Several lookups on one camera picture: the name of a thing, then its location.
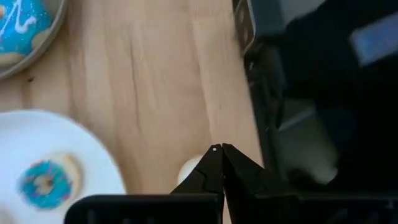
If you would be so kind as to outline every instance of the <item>frosted cookie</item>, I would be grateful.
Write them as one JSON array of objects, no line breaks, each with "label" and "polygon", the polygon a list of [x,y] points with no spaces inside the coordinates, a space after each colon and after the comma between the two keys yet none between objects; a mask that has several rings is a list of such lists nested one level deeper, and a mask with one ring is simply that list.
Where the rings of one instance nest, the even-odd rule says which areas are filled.
[{"label": "frosted cookie", "polygon": [[177,178],[177,185],[180,185],[198,165],[203,156],[196,155],[192,159],[188,160],[181,168]]},{"label": "frosted cookie", "polygon": [[0,66],[21,61],[49,34],[41,0],[0,0]]},{"label": "frosted cookie", "polygon": [[79,166],[68,154],[53,154],[32,164],[19,183],[25,201],[41,210],[69,205],[80,188]]}]

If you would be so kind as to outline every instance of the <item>white plate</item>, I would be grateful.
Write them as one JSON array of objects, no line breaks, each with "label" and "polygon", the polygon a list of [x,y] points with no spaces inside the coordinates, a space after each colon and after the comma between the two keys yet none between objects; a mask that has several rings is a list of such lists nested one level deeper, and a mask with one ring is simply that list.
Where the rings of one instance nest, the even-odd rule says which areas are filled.
[{"label": "white plate", "polygon": [[85,128],[45,111],[0,114],[0,224],[61,224],[67,208],[50,212],[26,205],[17,179],[30,164],[53,152],[73,154],[83,171],[77,199],[96,194],[125,194],[123,180],[105,147]]}]

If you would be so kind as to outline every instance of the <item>white object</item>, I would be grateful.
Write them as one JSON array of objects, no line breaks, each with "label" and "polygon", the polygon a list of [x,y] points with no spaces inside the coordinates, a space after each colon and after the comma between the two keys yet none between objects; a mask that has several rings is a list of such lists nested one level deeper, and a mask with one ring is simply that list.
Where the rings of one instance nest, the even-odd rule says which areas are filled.
[{"label": "white object", "polygon": [[1,224],[61,224],[68,207],[38,211],[17,192],[27,166],[51,153],[69,153],[78,160],[83,185],[76,200],[96,194],[125,194],[123,180],[106,148],[71,119],[45,111],[0,114]]},{"label": "white object", "polygon": [[180,173],[178,174],[177,186],[180,185],[189,176],[189,174],[198,165],[202,157],[203,156],[201,155],[196,155],[194,158],[190,159],[182,166],[182,168],[180,169]]},{"label": "white object", "polygon": [[286,171],[299,169],[319,184],[327,184],[338,173],[338,152],[315,116],[279,133]]}]

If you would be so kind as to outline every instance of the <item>metal tray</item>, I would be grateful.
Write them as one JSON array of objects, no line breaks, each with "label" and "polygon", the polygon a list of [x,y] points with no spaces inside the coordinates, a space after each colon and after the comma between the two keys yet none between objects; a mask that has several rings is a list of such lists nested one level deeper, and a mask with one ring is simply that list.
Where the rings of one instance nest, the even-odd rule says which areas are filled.
[{"label": "metal tray", "polygon": [[14,65],[10,65],[8,67],[0,67],[0,79],[10,77],[11,75],[16,74],[22,71],[23,69],[27,68],[47,50],[47,47],[49,47],[49,45],[57,35],[62,25],[62,22],[65,18],[68,0],[42,0],[42,1],[44,3],[47,12],[49,12],[53,20],[50,28],[50,34],[36,49],[34,49],[22,61]]}]

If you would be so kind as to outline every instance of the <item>white icing drizzle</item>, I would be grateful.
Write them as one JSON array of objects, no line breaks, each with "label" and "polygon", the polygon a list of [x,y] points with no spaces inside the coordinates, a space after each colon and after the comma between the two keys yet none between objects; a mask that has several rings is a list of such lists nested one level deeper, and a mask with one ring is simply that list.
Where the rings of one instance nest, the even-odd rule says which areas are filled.
[{"label": "white icing drizzle", "polygon": [[10,14],[7,16],[7,20],[6,23],[4,24],[4,26],[1,28],[0,30],[0,37],[4,34],[4,31],[6,30],[6,27],[9,23],[9,21],[11,20],[11,17],[14,15],[15,10],[17,9],[17,19],[15,22],[15,30],[20,33],[20,34],[24,34],[27,32],[29,25],[36,23],[36,18],[34,16],[30,16],[23,25],[21,25],[19,19],[21,16],[21,6],[22,6],[22,0],[16,0],[16,2],[14,3],[14,6],[12,7],[12,10],[10,12]]}]

